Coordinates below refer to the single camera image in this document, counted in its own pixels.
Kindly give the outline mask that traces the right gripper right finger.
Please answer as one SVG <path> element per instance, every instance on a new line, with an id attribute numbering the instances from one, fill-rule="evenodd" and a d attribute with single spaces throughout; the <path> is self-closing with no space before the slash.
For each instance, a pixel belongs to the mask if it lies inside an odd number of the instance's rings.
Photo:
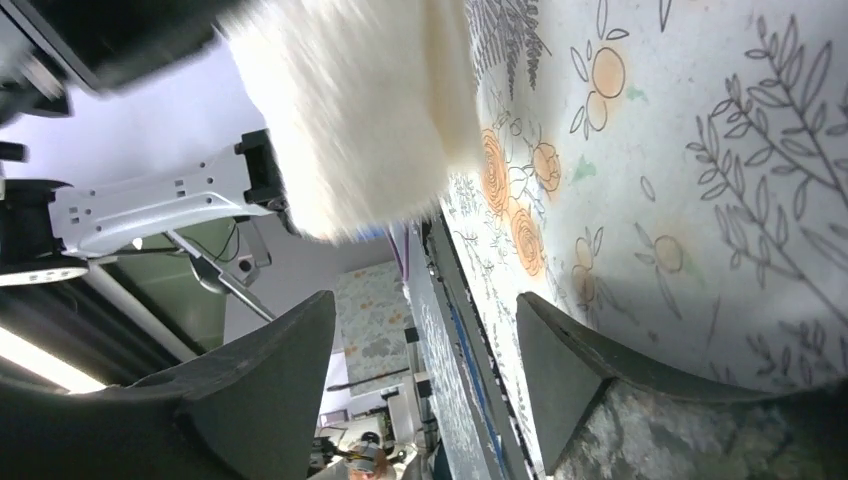
<path id="1" fill-rule="evenodd" d="M 843 479 L 847 385 L 764 393 L 689 374 L 538 295 L 516 325 L 543 468 L 558 479 Z"/>

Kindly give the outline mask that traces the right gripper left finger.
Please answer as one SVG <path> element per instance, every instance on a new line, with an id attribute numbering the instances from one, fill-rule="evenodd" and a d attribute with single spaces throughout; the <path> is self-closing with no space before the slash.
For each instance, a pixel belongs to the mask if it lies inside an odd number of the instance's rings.
<path id="1" fill-rule="evenodd" d="M 332 292 L 129 387 L 1 384 L 5 479 L 303 479 L 335 333 Z"/>

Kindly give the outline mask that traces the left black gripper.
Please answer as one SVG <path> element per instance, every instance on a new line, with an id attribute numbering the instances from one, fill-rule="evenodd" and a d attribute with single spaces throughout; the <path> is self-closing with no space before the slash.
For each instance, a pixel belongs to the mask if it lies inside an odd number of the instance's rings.
<path id="1" fill-rule="evenodd" d="M 117 92 L 200 54 L 238 1 L 4 1 L 1 121 L 67 117 L 67 90 Z"/>

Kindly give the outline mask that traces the cream towel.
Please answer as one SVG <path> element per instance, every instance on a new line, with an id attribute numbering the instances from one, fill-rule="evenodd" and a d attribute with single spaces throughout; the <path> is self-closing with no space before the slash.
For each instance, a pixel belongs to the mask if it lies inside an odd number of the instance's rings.
<path id="1" fill-rule="evenodd" d="M 219 24 L 300 234 L 420 218 L 482 167 L 462 2 L 248 1 Z"/>

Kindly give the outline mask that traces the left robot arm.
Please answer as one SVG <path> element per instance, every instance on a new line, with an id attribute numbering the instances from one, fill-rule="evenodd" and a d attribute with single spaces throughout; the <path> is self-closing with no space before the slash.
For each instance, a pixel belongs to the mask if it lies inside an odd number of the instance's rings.
<path id="1" fill-rule="evenodd" d="M 186 60 L 214 40 L 219 18 L 237 7 L 234 1 L 5 1 L 1 119 L 66 118 L 69 87 L 111 93 Z M 75 279 L 134 239 L 285 208 L 264 130 L 158 177 L 88 188 L 3 178 L 1 283 Z"/>

